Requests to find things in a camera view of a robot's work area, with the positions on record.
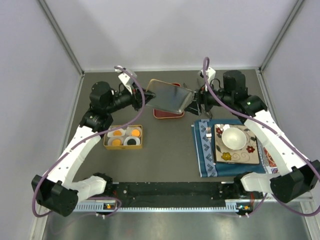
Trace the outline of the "metal tongs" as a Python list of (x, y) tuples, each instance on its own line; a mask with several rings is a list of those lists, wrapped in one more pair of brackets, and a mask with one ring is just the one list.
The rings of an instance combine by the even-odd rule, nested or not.
[[(198, 85), (198, 90), (201, 90), (203, 88), (203, 86), (201, 85), (199, 78), (196, 80), (196, 82), (197, 82), (197, 85)], [(211, 113), (211, 111), (204, 111), (204, 107), (203, 106), (201, 106), (201, 115), (202, 114), (205, 114), (205, 116), (208, 117), (209, 119), (213, 118), (213, 114)]]

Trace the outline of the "silver tin lid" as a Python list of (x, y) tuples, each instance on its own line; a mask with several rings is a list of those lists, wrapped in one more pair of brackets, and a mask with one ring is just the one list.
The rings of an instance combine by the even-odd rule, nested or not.
[(194, 100), (194, 91), (157, 79), (151, 79), (147, 91), (155, 94), (146, 105), (173, 114), (182, 113)]

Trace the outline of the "orange cookie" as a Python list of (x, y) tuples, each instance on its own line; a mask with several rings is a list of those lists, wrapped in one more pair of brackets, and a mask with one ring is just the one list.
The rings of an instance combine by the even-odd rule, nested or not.
[(131, 135), (133, 136), (133, 137), (140, 137), (140, 135), (141, 135), (141, 132), (138, 130), (138, 129), (133, 129), (132, 131), (131, 131)]
[(122, 145), (122, 140), (119, 138), (113, 139), (111, 142), (112, 146), (121, 146)]
[(120, 130), (115, 130), (113, 132), (113, 136), (122, 136), (122, 135), (123, 135), (123, 133)]

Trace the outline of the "orange cookie top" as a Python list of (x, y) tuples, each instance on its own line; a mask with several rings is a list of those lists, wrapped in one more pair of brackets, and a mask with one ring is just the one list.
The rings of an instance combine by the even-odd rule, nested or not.
[(123, 133), (120, 130), (115, 130), (113, 132), (113, 136), (122, 136), (122, 135), (123, 135)]

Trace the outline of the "black sandwich cookie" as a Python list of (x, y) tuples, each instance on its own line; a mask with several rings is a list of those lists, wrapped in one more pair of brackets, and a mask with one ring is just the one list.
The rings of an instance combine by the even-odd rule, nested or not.
[(127, 145), (128, 146), (136, 146), (137, 145), (137, 141), (135, 140), (135, 139), (129, 139), (128, 141), (127, 141)]

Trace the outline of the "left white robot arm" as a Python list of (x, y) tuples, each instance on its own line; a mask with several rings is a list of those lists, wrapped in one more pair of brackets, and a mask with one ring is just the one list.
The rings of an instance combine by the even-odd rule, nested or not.
[(89, 109), (83, 115), (76, 132), (59, 159), (43, 175), (35, 175), (31, 181), (33, 189), (32, 213), (37, 218), (45, 217), (36, 211), (36, 205), (63, 217), (70, 215), (76, 205), (100, 195), (109, 198), (114, 191), (112, 178), (95, 173), (89, 178), (74, 181), (75, 175), (89, 152), (110, 131), (112, 113), (133, 107), (140, 114), (146, 104), (155, 98), (155, 93), (132, 82), (118, 91), (108, 82), (99, 81), (91, 87)]

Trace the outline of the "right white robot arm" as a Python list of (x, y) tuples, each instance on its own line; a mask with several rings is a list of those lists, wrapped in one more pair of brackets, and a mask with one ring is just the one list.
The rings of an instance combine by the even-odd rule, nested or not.
[(320, 162), (310, 161), (292, 145), (267, 105), (248, 93), (241, 71), (226, 71), (218, 88), (213, 86), (216, 72), (212, 68), (198, 75), (201, 84), (187, 110), (200, 114), (217, 106), (237, 116), (194, 123), (192, 135), (201, 177), (233, 177), (237, 197), (262, 192), (282, 204), (315, 187)]

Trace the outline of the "red lacquer tray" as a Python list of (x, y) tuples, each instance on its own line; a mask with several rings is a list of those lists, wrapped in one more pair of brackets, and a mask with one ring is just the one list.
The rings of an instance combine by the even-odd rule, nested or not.
[(179, 83), (155, 82), (150, 90), (156, 94), (151, 101), (156, 119), (179, 119), (184, 116), (184, 105), (188, 92)]

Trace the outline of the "silver fork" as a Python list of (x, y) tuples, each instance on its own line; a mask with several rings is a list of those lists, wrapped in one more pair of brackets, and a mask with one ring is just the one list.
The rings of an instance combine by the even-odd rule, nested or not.
[(206, 127), (206, 138), (209, 141), (210, 150), (211, 150), (211, 157), (212, 157), (213, 164), (215, 165), (216, 164), (215, 163), (215, 153), (214, 153), (214, 148), (213, 148), (213, 144), (212, 144), (212, 129), (209, 126)]

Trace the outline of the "white paper cup top-left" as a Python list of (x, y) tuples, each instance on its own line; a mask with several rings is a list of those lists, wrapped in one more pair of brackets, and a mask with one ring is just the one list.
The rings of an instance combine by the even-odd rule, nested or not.
[[(120, 130), (122, 132), (122, 136), (113, 136), (113, 132)], [(108, 138), (115, 138), (115, 137), (123, 137), (126, 134), (126, 131), (123, 128), (115, 129), (112, 128), (110, 132), (107, 133)]]

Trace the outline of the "white paper cup bottom-right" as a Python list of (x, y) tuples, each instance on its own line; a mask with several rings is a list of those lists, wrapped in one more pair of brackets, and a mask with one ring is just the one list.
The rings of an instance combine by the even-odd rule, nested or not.
[[(129, 139), (135, 139), (136, 142), (137, 142), (137, 145), (127, 145), (127, 141), (128, 141)], [(123, 145), (124, 145), (124, 146), (139, 146), (140, 144), (141, 144), (140, 138), (139, 138), (139, 137), (135, 137), (135, 136), (128, 136), (128, 137), (125, 138), (125, 140), (124, 140), (124, 142), (123, 142)]]

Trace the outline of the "white bowl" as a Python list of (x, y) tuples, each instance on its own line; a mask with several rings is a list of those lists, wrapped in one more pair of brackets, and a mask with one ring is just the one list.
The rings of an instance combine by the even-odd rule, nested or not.
[(247, 143), (247, 137), (245, 133), (235, 127), (230, 127), (223, 131), (221, 135), (223, 144), (231, 150), (240, 150)]

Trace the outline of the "blue patterned cloth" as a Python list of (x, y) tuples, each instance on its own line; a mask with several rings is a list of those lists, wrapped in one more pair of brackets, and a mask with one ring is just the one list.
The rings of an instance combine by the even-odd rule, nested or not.
[[(199, 174), (202, 178), (206, 177), (235, 177), (245, 172), (255, 172), (259, 174), (266, 173), (262, 162), (258, 165), (252, 164), (232, 164), (232, 163), (216, 163), (213, 164), (211, 155), (211, 148), (209, 140), (206, 137), (206, 127), (211, 127), (212, 131), (212, 146), (214, 150), (214, 125), (215, 124), (231, 124), (231, 125), (243, 125), (238, 119), (200, 119), (194, 122), (192, 126), (192, 134), (194, 140), (194, 146), (197, 151), (197, 162), (199, 168)], [(257, 140), (257, 147), (263, 147)]]

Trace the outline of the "colourful patterned cloth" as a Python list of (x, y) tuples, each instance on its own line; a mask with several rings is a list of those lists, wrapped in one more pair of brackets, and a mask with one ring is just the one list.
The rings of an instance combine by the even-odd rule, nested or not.
[(261, 146), (259, 147), (259, 157), (266, 173), (268, 174), (278, 173), (278, 167), (275, 161), (271, 157), (270, 153), (264, 147), (261, 147)]

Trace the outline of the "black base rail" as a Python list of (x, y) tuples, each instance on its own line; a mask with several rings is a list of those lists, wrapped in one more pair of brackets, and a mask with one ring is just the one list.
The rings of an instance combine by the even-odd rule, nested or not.
[(239, 192), (233, 183), (120, 182), (94, 198), (117, 198), (123, 208), (224, 207), (226, 200), (260, 200), (262, 193)]

